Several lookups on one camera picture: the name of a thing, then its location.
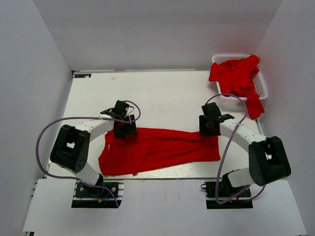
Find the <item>red t shirt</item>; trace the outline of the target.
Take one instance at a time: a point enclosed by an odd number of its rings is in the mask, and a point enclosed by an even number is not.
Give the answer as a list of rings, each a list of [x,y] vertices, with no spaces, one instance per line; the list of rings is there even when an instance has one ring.
[[[217,136],[155,128],[138,128],[137,132],[123,139],[115,137],[113,131],[105,135],[105,147],[98,158],[104,176],[136,175],[191,162],[220,160]]]

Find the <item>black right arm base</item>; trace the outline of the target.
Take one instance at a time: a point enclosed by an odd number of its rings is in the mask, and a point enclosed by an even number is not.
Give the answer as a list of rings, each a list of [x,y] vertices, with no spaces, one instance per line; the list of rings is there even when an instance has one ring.
[[[242,192],[240,195],[237,195],[232,200],[229,200],[225,204],[218,204],[215,198],[215,189],[216,189],[216,181],[205,181],[200,185],[201,190],[205,192],[206,196],[206,208],[207,209],[251,209],[253,208],[251,191],[247,188],[246,191]],[[219,181],[218,188],[218,200],[224,201],[229,197],[232,197],[234,194],[240,192],[244,189],[244,186],[233,188],[229,187],[225,180],[223,183]]]

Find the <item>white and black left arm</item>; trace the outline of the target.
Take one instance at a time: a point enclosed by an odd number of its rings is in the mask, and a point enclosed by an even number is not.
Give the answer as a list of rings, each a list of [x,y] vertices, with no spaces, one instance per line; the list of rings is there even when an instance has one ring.
[[[90,142],[109,131],[114,137],[123,139],[127,135],[137,135],[135,121],[139,117],[129,115],[130,107],[138,106],[128,100],[118,100],[113,108],[100,112],[96,118],[78,126],[63,125],[50,155],[51,162],[72,173],[77,180],[87,184],[93,196],[103,193],[103,177],[88,164]]]

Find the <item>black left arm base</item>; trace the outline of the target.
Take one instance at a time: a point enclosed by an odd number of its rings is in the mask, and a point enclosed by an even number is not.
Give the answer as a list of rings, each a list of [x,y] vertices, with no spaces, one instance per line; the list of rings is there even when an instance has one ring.
[[[124,182],[106,181],[103,183],[106,188],[111,190],[118,205],[123,199]],[[81,182],[75,184],[72,208],[118,208],[112,195],[106,189],[91,188]]]

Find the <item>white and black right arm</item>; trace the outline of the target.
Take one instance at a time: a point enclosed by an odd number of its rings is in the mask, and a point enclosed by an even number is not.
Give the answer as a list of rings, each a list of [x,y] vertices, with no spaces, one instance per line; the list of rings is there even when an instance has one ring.
[[[223,115],[215,102],[201,108],[203,115],[199,116],[199,133],[202,136],[231,138],[230,143],[236,143],[249,157],[248,167],[223,175],[219,183],[226,195],[234,196],[246,186],[265,186],[291,175],[287,154],[279,137],[254,133],[234,116]]]

